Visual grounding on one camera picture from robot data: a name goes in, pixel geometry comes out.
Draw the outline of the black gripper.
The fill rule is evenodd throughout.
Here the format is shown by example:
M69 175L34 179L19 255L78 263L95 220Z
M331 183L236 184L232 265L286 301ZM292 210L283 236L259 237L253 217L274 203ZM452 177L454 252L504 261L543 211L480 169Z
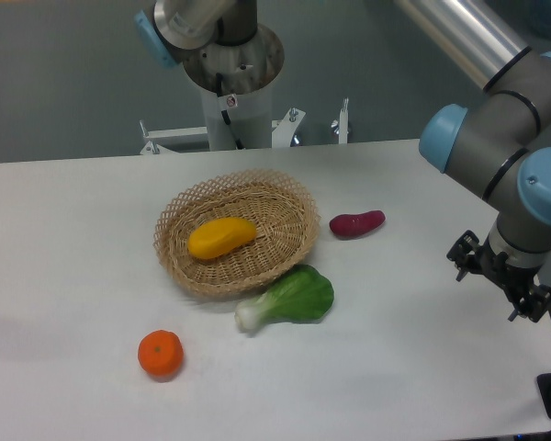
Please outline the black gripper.
M536 285L534 277L543 265L542 253L522 251L506 241L500 232L490 232L480 245L472 231L465 231L453 244L446 258L455 265L456 281L467 274L483 274L507 292L513 306L510 322L521 317L539 322L551 305L551 287Z

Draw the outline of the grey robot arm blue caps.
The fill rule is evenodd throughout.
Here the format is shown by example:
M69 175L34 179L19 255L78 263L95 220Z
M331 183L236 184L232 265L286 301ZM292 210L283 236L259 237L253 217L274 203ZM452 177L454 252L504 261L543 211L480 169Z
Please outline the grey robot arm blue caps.
M499 287L513 315L539 321L551 288L535 278L551 252L551 147L529 144L551 124L551 52L533 51L481 1L403 1L400 8L488 96L476 110L449 105L424 128L431 165L492 206L488 237L464 233L448 253L460 276ZM200 91L212 150L286 147L270 87L284 62L254 1L155 1L136 29L164 67L182 65Z

